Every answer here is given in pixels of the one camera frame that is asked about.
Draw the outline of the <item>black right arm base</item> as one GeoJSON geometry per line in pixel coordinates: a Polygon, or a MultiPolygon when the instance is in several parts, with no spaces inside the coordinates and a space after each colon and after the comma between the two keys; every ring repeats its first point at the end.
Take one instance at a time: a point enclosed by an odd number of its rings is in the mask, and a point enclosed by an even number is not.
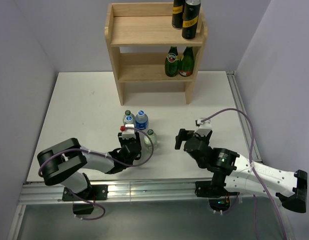
{"type": "Polygon", "coordinates": [[[240,202],[239,192],[229,192],[223,187],[212,186],[211,180],[195,182],[194,194],[198,198],[208,199],[208,206],[213,214],[223,216],[240,202]]]}

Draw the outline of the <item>clear water bottle blue label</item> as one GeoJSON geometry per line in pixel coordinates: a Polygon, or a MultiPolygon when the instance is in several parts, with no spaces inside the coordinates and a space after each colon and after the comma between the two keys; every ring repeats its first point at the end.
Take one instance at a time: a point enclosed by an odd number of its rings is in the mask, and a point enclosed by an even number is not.
{"type": "Polygon", "coordinates": [[[128,127],[135,128],[136,127],[135,117],[132,115],[125,115],[123,119],[123,125],[125,127],[128,126],[128,127]]]}

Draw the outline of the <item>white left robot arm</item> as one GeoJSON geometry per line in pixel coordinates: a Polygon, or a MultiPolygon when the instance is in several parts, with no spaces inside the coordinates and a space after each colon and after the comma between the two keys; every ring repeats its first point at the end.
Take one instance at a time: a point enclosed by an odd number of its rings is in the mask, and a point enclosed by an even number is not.
{"type": "Polygon", "coordinates": [[[80,169],[97,170],[114,175],[122,172],[142,156],[140,134],[118,135],[120,147],[106,153],[92,153],[80,145],[77,138],[69,138],[37,155],[39,175],[47,186],[63,185],[82,199],[93,196],[88,176],[80,169]]]}

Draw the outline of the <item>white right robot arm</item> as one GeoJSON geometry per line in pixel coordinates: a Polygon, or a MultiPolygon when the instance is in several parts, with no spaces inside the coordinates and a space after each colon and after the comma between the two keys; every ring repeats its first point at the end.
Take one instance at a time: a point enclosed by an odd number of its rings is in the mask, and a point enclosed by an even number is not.
{"type": "Polygon", "coordinates": [[[211,172],[211,180],[195,183],[195,195],[221,198],[237,193],[271,196],[295,213],[307,210],[308,174],[304,170],[284,171],[252,161],[226,149],[210,147],[210,137],[181,128],[175,137],[175,149],[183,148],[201,169],[211,172]]]}

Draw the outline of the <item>black can yellow label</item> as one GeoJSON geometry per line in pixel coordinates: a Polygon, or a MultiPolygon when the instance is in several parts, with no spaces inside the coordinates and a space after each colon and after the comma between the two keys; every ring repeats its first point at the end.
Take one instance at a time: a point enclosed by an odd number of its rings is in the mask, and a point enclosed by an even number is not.
{"type": "Polygon", "coordinates": [[[183,27],[185,2],[186,2],[185,0],[174,0],[173,1],[171,25],[176,29],[181,29],[183,27]]]}

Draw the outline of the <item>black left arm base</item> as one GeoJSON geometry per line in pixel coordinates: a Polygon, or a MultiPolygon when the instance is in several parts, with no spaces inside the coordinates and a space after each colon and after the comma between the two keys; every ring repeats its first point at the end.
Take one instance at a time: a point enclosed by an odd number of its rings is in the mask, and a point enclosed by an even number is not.
{"type": "Polygon", "coordinates": [[[107,196],[108,185],[93,184],[80,193],[74,193],[65,187],[61,200],[63,202],[72,202],[72,212],[76,218],[83,221],[93,221],[102,218],[106,214],[106,209],[97,201],[105,201],[107,196]],[[97,208],[101,210],[101,215],[89,217],[97,208]]]}

